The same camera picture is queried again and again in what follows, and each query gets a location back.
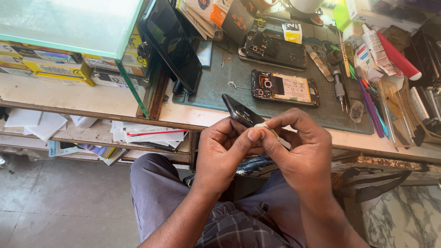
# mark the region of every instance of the precision screwdriver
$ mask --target precision screwdriver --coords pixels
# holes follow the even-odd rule
[[[341,83],[341,80],[340,80],[341,72],[340,72],[340,68],[338,66],[336,66],[334,68],[333,75],[335,77],[335,84],[334,84],[335,97],[337,98],[337,100],[340,101],[340,103],[341,103],[341,111],[344,112],[344,108],[343,108],[344,89],[343,89],[343,84]]]

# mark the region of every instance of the phone battery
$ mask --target phone battery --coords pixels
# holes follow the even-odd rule
[[[296,76],[273,73],[273,77],[282,78],[284,94],[273,94],[274,99],[311,102],[308,80]]]

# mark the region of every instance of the marble floor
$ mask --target marble floor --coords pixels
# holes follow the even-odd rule
[[[378,248],[441,248],[439,186],[397,187],[362,203],[366,237]]]

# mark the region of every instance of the red handle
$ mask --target red handle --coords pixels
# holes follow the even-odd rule
[[[410,79],[418,80],[421,72],[418,71],[380,32],[377,32],[387,57]]]

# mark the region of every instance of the disassembled phone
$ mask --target disassembled phone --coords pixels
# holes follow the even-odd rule
[[[264,35],[262,32],[249,32],[245,43],[248,59],[303,71],[308,68],[305,46]]]
[[[255,99],[310,107],[320,106],[313,79],[272,72],[251,72],[251,95]]]
[[[222,94],[222,100],[224,100],[231,117],[245,127],[252,128],[256,124],[265,122],[265,119],[242,105],[240,102],[234,100],[229,95]]]

